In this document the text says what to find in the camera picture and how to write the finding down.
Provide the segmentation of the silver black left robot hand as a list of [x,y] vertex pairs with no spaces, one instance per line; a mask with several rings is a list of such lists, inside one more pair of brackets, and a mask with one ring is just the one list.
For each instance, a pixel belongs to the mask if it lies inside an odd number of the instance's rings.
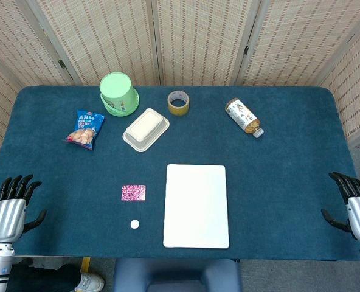
[[33,175],[8,177],[0,187],[0,243],[12,244],[23,234],[37,228],[45,219],[47,210],[26,223],[26,210],[34,190],[41,181],[31,182]]

